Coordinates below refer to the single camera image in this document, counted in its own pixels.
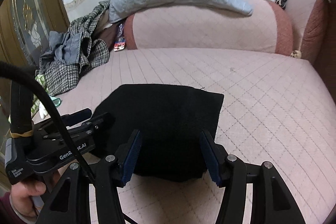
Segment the maroon sleeve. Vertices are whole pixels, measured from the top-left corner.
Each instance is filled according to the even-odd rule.
[[[0,198],[0,219],[4,224],[26,224],[14,212],[10,202],[9,193]]]

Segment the human hand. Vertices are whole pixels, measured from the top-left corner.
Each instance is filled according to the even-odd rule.
[[[55,186],[60,178],[56,171],[52,177],[52,185]],[[15,185],[11,189],[12,203],[15,209],[23,216],[35,217],[36,209],[34,207],[32,196],[41,196],[46,191],[46,185],[43,182],[27,178]]]

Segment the folded black fabric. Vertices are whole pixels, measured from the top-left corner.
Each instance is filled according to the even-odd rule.
[[[114,125],[94,136],[98,157],[113,155],[134,129],[143,144],[134,173],[173,181],[200,178],[206,165],[199,134],[215,138],[224,95],[181,85],[122,85],[95,110],[110,112]]]

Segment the black plush keychain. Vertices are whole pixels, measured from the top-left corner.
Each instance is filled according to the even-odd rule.
[[[275,3],[278,4],[282,9],[285,10],[287,0],[275,0]]]

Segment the metal screw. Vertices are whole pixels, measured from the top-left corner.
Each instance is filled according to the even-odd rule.
[[[265,161],[265,162],[264,162],[264,165],[265,165],[265,167],[266,167],[267,169],[270,169],[270,168],[273,167],[273,164],[272,164],[271,162],[269,162],[269,161]]]
[[[76,163],[76,162],[70,164],[70,169],[71,169],[71,170],[75,170],[75,169],[77,169],[78,167],[79,167],[79,164]]]
[[[111,162],[111,161],[114,161],[116,158],[113,155],[108,155],[108,156],[106,156],[105,159],[106,159],[106,161]]]
[[[236,161],[236,160],[237,160],[237,157],[236,157],[235,155],[230,154],[230,155],[227,156],[227,159],[228,159],[229,161]]]

